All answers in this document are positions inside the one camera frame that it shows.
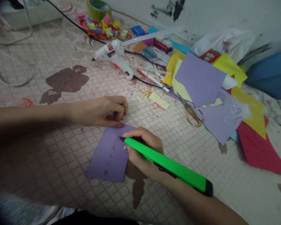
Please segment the tape roll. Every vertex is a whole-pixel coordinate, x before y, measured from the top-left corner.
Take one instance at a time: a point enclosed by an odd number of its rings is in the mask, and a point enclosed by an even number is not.
[[[101,0],[86,0],[87,10],[89,16],[93,21],[100,22],[108,13],[109,17],[112,19],[112,9],[110,5]]]

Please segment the gold scissors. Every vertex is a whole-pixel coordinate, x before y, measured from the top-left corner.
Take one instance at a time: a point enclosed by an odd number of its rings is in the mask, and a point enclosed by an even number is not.
[[[192,107],[190,104],[187,103],[187,101],[185,101],[181,95],[179,95],[179,93],[177,93],[178,97],[181,99],[182,103],[184,104],[184,108],[186,109],[186,118],[188,120],[188,122],[193,125],[194,127],[199,127],[201,126],[203,123],[204,123],[204,115],[203,113],[201,112],[201,110],[199,110],[198,108],[196,107]],[[194,111],[194,108],[197,109],[201,114],[202,114],[202,120],[200,120],[200,118],[198,117],[198,115],[196,114],[196,112]],[[188,118],[188,116],[191,115],[197,122],[198,124],[195,125],[193,124],[190,119]]]

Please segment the blue paper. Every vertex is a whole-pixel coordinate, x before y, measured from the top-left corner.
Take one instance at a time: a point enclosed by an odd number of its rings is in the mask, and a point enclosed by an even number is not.
[[[239,135],[238,135],[238,132],[235,131],[231,136],[230,138],[235,141],[236,143],[240,144],[240,139],[239,139]]]
[[[186,45],[183,45],[181,43],[175,42],[173,40],[170,40],[170,42],[173,43],[175,49],[177,49],[178,51],[187,54],[188,52],[191,52],[191,50],[189,49],[189,47],[187,47]]]

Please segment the white string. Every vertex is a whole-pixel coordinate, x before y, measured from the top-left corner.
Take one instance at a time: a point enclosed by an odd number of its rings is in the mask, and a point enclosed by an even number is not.
[[[8,55],[8,54],[2,52],[1,50],[0,50],[0,52],[1,52],[2,54],[4,54],[4,55],[7,55],[7,56],[10,57],[11,59],[15,60],[17,63],[19,63],[19,64],[22,66],[23,71],[24,71],[24,73],[25,73],[25,77],[26,77],[26,80],[25,80],[23,83],[21,83],[21,84],[10,84],[10,83],[5,82],[5,81],[2,80],[1,78],[0,78],[0,82],[6,84],[6,85],[8,85],[8,86],[12,86],[12,87],[20,87],[20,86],[26,84],[26,83],[28,82],[28,79],[29,79],[29,78],[28,78],[28,72],[27,72],[27,70],[25,69],[25,67],[23,66],[23,64],[20,63],[18,60],[16,60],[14,57],[12,57],[12,56],[10,56],[10,55]]]
[[[242,104],[235,97],[232,97],[232,101],[233,101],[233,106],[231,106],[228,116],[224,117],[224,121],[226,122],[226,124],[228,124],[231,127],[236,127],[243,119],[247,119],[247,120],[253,119],[251,110],[249,108],[249,104]],[[238,117],[239,119],[237,120],[235,125],[231,125],[229,122],[227,122],[227,119],[234,119]]]
[[[19,41],[23,41],[24,39],[29,38],[32,35],[32,26],[31,26],[31,22],[30,22],[30,17],[28,15],[28,9],[27,9],[27,5],[26,5],[26,0],[23,0],[23,4],[24,4],[24,10],[25,10],[25,13],[26,13],[26,18],[27,18],[27,21],[28,21],[29,34],[26,37],[20,38],[18,40],[12,41],[12,42],[8,42],[8,43],[0,42],[0,45],[4,45],[4,46],[12,45],[12,44],[17,43]]]

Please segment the plastic bag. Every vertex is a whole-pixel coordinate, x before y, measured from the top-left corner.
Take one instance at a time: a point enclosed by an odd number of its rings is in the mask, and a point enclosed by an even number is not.
[[[191,50],[198,57],[210,49],[221,54],[228,53],[238,63],[247,54],[254,40],[255,35],[252,32],[230,28],[205,35],[192,46]]]

